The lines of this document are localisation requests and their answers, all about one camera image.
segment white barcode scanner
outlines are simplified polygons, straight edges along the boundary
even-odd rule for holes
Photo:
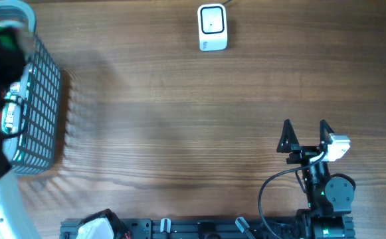
[[[205,4],[197,10],[200,50],[223,50],[228,45],[227,12],[219,3]]]

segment plastic basket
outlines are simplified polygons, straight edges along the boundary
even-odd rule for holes
[[[23,112],[16,107],[12,119],[15,127],[26,127],[26,131],[20,137],[5,140],[3,152],[16,174],[36,175],[54,163],[62,80],[60,70],[36,33],[33,10],[22,1],[0,1],[0,21],[6,20],[28,26],[35,34],[36,51],[19,82],[19,95],[27,105]]]

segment gray basket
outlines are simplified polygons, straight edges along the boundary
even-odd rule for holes
[[[13,125],[26,131],[3,142],[3,152],[18,175],[36,175],[54,163],[56,126],[62,80],[60,71],[35,31],[33,10],[24,2],[0,1],[0,21],[18,21],[35,34],[33,62],[25,67],[20,80],[20,97],[26,107],[14,111]]]

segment wood grain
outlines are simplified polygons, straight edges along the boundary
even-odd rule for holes
[[[201,52],[204,0],[31,6],[64,75],[55,166],[20,182],[44,238],[60,221],[257,217],[283,121],[318,143],[326,119],[350,136],[332,173],[357,181],[358,238],[386,238],[386,2],[234,0],[229,48]],[[268,215],[306,208],[294,175],[269,184]]]

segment wooden table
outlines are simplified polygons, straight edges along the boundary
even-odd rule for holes
[[[54,167],[21,179],[44,238],[60,221],[258,217],[258,189],[289,169],[319,121],[351,138],[330,165],[357,181],[358,238],[386,238],[386,4],[234,0],[229,47],[199,50],[204,0],[41,1],[37,30],[64,76]],[[270,183],[266,215],[306,208],[293,174]]]

